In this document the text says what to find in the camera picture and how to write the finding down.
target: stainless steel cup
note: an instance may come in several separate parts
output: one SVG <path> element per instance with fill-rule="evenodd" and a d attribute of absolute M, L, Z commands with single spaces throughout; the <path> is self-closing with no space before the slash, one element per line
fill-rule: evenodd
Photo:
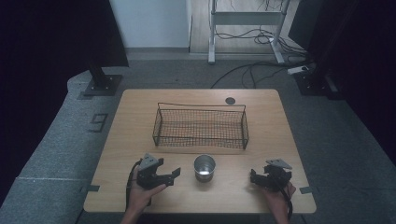
<path fill-rule="evenodd" d="M 209 182 L 215 173 L 215 160 L 209 155 L 200 155 L 194 161 L 195 177 L 200 182 Z"/>

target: wrist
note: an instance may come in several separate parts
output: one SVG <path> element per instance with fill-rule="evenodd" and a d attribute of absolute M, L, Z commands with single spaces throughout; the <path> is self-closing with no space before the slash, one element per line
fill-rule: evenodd
<path fill-rule="evenodd" d="M 141 212 L 137 212 L 134 209 L 128 208 L 125 211 L 121 224 L 135 224 L 140 215 Z"/>

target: hand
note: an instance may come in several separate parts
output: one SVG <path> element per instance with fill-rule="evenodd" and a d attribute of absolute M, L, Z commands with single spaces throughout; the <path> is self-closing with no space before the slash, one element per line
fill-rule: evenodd
<path fill-rule="evenodd" d="M 143 189 L 136 183 L 138 166 L 134 169 L 131 193 L 129 195 L 129 206 L 124 214 L 121 224 L 135 224 L 137 219 L 145 210 L 152 196 L 166 189 L 162 184 L 155 189 Z"/>
<path fill-rule="evenodd" d="M 289 182 L 288 185 L 284 188 L 285 192 L 291 196 L 296 191 L 296 188 Z M 277 224 L 287 224 L 288 220 L 288 203 L 285 201 L 285 197 L 283 194 L 278 192 L 273 192 L 266 188 L 261 188 L 262 193 L 264 194 L 264 198 L 267 201 L 268 208 L 273 214 Z"/>

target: finger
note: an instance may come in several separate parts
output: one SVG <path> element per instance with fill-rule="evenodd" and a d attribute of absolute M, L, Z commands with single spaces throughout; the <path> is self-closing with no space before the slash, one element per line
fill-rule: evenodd
<path fill-rule="evenodd" d="M 156 188 L 154 188 L 154 189 L 148 190 L 147 193 L 148 193 L 150 196 L 154 196 L 154 195 L 158 194 L 159 192 L 163 191 L 164 189 L 166 189 L 166 185 L 165 185 L 165 184 L 162 184 L 162 185 L 160 185 L 160 186 L 158 186 L 158 187 L 156 187 Z"/>
<path fill-rule="evenodd" d="M 296 191 L 296 188 L 293 186 L 293 184 L 291 184 L 289 182 L 289 184 L 287 185 L 288 188 L 288 193 L 289 193 L 289 197 L 291 198 L 291 196 L 294 194 L 294 192 Z"/>

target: metal wire basket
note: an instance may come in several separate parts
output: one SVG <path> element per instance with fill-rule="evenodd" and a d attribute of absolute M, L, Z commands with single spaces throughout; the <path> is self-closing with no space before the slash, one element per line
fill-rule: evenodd
<path fill-rule="evenodd" d="M 155 146 L 246 149 L 248 123 L 245 110 L 245 105 L 158 103 L 152 134 Z"/>

